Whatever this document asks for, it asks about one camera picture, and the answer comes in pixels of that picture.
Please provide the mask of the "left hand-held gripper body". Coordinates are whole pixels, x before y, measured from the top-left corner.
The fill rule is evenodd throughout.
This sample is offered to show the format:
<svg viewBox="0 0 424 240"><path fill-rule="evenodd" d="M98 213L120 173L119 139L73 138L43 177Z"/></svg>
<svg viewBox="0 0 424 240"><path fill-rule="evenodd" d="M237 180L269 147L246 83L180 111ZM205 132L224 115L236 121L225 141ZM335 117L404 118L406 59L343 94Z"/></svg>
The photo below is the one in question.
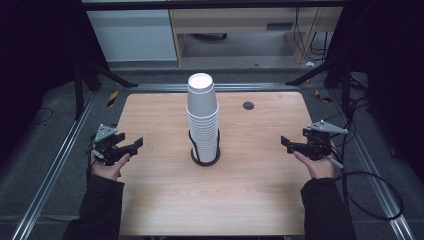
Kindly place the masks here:
<svg viewBox="0 0 424 240"><path fill-rule="evenodd" d="M106 166L114 165L122 156L123 147L118 147L114 142L114 136L117 135L117 129L101 124L94 135L94 148L91 153L97 160Z"/></svg>

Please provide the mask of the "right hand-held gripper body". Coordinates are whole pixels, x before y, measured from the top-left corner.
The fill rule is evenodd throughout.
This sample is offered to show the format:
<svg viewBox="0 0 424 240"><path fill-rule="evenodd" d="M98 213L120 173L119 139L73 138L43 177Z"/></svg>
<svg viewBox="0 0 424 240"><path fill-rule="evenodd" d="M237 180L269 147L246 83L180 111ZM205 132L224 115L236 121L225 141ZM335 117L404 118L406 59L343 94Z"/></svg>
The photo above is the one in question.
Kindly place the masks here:
<svg viewBox="0 0 424 240"><path fill-rule="evenodd" d="M310 123L303 129L307 139L304 155L311 160L320 160L331 154L331 134L347 134L348 130L340 128L324 120Z"/></svg>

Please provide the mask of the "black wire cup holder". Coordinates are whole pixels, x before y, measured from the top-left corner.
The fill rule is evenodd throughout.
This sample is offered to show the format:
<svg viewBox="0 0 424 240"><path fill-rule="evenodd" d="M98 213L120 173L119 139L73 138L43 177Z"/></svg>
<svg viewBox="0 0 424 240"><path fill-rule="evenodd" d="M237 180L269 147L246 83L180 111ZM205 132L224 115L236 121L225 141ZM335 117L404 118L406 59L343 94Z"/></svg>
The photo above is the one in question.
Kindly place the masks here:
<svg viewBox="0 0 424 240"><path fill-rule="evenodd" d="M221 137L221 135L220 135L220 133L217 133L217 138L216 138L217 144L216 144L216 147L215 147L215 158L210 162L202 162L201 161L200 154L198 153L197 143L191 137L191 132L188 132L188 136L189 136L189 139L192 143L192 148L190 150L190 154L191 154L192 161L194 163L196 163L197 165L202 166L202 167L208 167L208 166L214 165L216 162L219 161L220 156L221 156L221 149L220 149L220 137Z"/></svg>

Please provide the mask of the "stack of white paper cups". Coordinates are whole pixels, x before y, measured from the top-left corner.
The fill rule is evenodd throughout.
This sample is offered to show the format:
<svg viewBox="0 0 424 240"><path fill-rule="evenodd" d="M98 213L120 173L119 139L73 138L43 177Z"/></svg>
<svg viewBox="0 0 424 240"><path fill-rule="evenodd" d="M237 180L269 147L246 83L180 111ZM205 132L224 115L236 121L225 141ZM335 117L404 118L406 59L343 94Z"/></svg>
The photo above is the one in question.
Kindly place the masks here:
<svg viewBox="0 0 424 240"><path fill-rule="evenodd" d="M202 162L210 162L215 158L216 138L219 133L219 108L207 117L196 117L187 111L189 132L198 147Z"/></svg>

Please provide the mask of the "white paper cup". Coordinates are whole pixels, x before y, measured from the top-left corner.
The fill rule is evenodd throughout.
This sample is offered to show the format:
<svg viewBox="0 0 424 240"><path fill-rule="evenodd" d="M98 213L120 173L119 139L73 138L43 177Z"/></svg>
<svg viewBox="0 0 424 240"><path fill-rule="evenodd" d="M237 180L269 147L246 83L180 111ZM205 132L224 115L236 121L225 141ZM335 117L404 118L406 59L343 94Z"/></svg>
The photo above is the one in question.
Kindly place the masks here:
<svg viewBox="0 0 424 240"><path fill-rule="evenodd" d="M187 83L187 109L196 117L207 117L217 111L213 78L206 73L196 73Z"/></svg>

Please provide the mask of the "person's right hand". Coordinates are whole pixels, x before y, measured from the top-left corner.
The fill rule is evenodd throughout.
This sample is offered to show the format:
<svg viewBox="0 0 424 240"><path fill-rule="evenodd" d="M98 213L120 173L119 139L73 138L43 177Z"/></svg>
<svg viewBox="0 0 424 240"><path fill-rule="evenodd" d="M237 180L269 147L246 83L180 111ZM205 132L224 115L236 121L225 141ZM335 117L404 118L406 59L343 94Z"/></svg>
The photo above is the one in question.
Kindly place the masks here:
<svg viewBox="0 0 424 240"><path fill-rule="evenodd" d="M334 177L334 165L331 162L333 159L332 155L328 155L320 160L311 160L300 152L295 151L293 156L303 163L312 178L333 178Z"/></svg>

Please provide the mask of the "person's left hand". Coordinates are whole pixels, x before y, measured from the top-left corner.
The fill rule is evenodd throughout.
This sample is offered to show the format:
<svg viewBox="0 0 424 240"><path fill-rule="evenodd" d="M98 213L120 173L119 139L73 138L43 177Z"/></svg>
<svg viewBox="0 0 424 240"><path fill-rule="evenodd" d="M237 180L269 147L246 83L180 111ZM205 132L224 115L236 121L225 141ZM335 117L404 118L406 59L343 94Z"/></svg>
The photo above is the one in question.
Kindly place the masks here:
<svg viewBox="0 0 424 240"><path fill-rule="evenodd" d="M90 173L105 179L117 181L121 176L122 167L130 160L130 155L125 154L114 165L106 166L99 162L94 155L91 155Z"/></svg>

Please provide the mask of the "yellow black tape strip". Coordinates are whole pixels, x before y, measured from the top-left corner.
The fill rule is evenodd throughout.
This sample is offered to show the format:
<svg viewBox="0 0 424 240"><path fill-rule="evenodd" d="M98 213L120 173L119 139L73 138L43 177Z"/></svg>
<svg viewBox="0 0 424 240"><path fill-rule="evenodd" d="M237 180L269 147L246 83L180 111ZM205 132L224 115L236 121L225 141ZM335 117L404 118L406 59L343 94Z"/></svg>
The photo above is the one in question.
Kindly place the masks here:
<svg viewBox="0 0 424 240"><path fill-rule="evenodd" d="M108 100L108 102L107 102L107 105L106 105L107 107L111 107L111 106L114 104L114 102L115 102L115 100L116 100L116 98L117 98L118 94L119 94L119 92L118 92L118 91L113 91L113 92L111 93L110 98L109 98L109 100Z"/></svg>
<svg viewBox="0 0 424 240"><path fill-rule="evenodd" d="M314 89L314 95L320 101L323 101L325 103L331 103L332 102L331 98L329 98L329 97L323 97L318 89Z"/></svg>

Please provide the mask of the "black metal stand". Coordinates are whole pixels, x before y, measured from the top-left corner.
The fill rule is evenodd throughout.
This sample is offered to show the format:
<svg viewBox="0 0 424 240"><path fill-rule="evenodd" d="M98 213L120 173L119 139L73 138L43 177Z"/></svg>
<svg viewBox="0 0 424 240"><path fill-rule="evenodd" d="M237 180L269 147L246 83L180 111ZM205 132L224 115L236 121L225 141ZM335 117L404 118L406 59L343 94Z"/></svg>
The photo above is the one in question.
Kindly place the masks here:
<svg viewBox="0 0 424 240"><path fill-rule="evenodd" d="M320 66L312 69L301 77L287 82L287 85L299 86L322 72L327 72L327 77L324 81L326 88L334 88L338 83L341 84L341 106L345 114L348 114L350 108L351 65L347 57L331 57Z"/></svg>
<svg viewBox="0 0 424 240"><path fill-rule="evenodd" d="M74 83L75 83L75 100L76 100L76 113L75 119L79 119L84 112L84 94L83 94L83 83L86 83L90 91L97 91L101 87L100 80L97 75L103 75L110 80L118 83L125 88L137 87L137 84L128 82L118 75L107 70L105 67L91 62L84 61L78 63L74 67Z"/></svg>

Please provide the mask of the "white cabinet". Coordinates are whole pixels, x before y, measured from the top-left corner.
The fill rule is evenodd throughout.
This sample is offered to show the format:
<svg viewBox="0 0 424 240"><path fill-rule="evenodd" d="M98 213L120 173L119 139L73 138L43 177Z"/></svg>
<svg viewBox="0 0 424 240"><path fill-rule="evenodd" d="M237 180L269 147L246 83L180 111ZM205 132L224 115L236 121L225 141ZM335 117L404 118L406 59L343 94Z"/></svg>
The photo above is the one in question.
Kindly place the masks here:
<svg viewBox="0 0 424 240"><path fill-rule="evenodd" d="M167 10L89 11L108 62L175 61Z"/></svg>

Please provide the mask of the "light wooden desk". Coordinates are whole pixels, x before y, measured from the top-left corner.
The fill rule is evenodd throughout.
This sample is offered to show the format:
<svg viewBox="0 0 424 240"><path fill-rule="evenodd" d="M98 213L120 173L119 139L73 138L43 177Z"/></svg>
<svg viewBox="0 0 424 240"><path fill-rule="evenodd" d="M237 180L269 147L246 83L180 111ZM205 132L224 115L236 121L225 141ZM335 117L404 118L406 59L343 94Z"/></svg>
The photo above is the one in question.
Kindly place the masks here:
<svg viewBox="0 0 424 240"><path fill-rule="evenodd" d="M177 59L181 60L180 35L284 32L296 63L306 60L306 52L317 32L333 32L342 7L241 8L170 10Z"/></svg>

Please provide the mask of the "long metal floor rail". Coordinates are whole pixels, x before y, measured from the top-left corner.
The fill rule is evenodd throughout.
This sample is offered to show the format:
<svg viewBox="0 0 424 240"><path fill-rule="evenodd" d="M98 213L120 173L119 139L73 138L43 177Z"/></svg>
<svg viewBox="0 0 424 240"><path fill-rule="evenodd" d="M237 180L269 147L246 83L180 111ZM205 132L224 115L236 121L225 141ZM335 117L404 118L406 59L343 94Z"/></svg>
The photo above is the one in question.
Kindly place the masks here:
<svg viewBox="0 0 424 240"><path fill-rule="evenodd" d="M342 173L342 190L344 199L348 204L351 204L350 209L357 208L375 220L388 222L391 225L397 240L416 240L415 235L403 216L405 209L403 198L391 182L387 178L381 176L369 152L365 149L362 139L356 133L356 126L353 118L348 118L346 116L341 105L338 103L338 100L339 98L335 96L334 102L338 115L343 120L343 124L347 128L348 133L339 144L336 155L341 163L346 165L345 148L348 143L352 143L353 149L356 151L358 160L362 164L363 168L362 171L350 171L346 168ZM349 176L364 176L368 180L374 195L378 199L379 206L383 211L382 214L373 213L371 210L357 203L348 191Z"/></svg>
<svg viewBox="0 0 424 240"><path fill-rule="evenodd" d="M87 99L83 101L83 110L76 120L73 121L66 138L64 139L58 153L56 154L43 182L41 183L31 204L20 218L11 240L27 240L33 227L35 226L41 211L43 210L48 197L55 185L62 168L75 144L75 141L84 125L89 111L92 108L93 101L96 98L96 92L89 92Z"/></svg>

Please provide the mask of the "metal cross rail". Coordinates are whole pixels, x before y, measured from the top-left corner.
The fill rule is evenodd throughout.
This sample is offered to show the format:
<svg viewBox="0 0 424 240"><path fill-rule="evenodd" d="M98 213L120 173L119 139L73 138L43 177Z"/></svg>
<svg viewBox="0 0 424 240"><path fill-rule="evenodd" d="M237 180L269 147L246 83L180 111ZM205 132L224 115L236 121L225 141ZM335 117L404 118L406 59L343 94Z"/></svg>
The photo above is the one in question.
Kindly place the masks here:
<svg viewBox="0 0 424 240"><path fill-rule="evenodd" d="M187 84L139 84L131 87L131 91L143 93L182 93L188 90ZM215 84L218 92L280 92L297 91L298 86L285 83L218 83Z"/></svg>

